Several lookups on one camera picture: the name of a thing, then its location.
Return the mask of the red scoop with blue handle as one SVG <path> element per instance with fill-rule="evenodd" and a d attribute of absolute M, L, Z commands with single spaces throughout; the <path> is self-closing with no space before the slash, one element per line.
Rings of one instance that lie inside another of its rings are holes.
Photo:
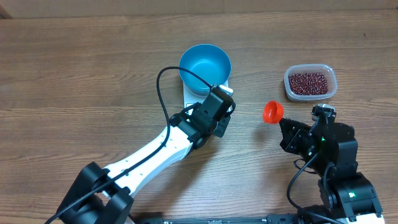
<path fill-rule="evenodd" d="M 262 112 L 265 123 L 276 124 L 284 117 L 284 107 L 277 101 L 269 101 Z"/>

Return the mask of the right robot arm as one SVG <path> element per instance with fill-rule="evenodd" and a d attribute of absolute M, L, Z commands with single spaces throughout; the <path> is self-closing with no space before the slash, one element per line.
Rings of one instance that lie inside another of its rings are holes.
<path fill-rule="evenodd" d="M 299 155 L 319 175 L 322 205 L 298 206 L 294 223 L 384 223 L 372 183 L 357 171 L 358 142 L 354 128 L 332 118 L 313 126 L 282 118 L 281 148 Z"/>

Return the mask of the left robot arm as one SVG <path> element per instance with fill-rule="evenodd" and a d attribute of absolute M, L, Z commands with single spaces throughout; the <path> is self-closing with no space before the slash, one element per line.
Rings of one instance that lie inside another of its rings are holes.
<path fill-rule="evenodd" d="M 232 89 L 214 86 L 203 102 L 194 103 L 167 121 L 165 129 L 129 157 L 101 168 L 85 166 L 50 219 L 64 223 L 131 223 L 134 197 L 158 173 L 224 135 L 235 109 Z"/>

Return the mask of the white digital kitchen scale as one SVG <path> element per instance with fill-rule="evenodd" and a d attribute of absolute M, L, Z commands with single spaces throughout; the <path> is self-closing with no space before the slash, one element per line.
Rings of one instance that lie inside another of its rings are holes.
<path fill-rule="evenodd" d="M 228 86 L 228 81 L 223 83 L 224 86 Z M 205 98 L 208 96 L 208 92 L 199 93 L 191 90 L 186 84 L 183 84 L 183 106 L 186 108 L 196 102 L 204 102 Z"/>

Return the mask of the blue bowl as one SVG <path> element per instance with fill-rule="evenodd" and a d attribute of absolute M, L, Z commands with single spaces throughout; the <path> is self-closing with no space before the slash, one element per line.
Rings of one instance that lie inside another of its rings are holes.
<path fill-rule="evenodd" d="M 224 85 L 229 80 L 232 70 L 228 54 L 211 44 L 190 47 L 181 56 L 179 67 L 195 73 L 209 85 Z M 180 77 L 194 94 L 206 95 L 209 92 L 209 87 L 193 75 L 181 70 Z"/>

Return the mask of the red beans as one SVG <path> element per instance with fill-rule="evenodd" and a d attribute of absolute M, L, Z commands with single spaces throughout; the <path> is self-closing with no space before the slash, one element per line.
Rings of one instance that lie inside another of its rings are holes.
<path fill-rule="evenodd" d="M 324 95 L 328 82 L 323 73 L 294 73 L 289 76 L 289 85 L 296 95 Z"/>

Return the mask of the clear plastic container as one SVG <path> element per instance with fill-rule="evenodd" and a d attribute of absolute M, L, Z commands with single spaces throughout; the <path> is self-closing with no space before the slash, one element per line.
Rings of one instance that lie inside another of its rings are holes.
<path fill-rule="evenodd" d="M 338 89 L 336 75 L 329 65 L 294 65 L 284 74 L 287 98 L 292 101 L 319 101 L 331 98 Z"/>

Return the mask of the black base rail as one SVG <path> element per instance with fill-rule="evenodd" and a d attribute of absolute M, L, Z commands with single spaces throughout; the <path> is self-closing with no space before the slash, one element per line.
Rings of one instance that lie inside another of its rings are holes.
<path fill-rule="evenodd" d="M 132 217 L 138 224 L 305 224 L 296 214 L 271 214 L 265 217 L 233 217 L 233 218 L 181 218 L 167 219 L 162 217 Z"/>

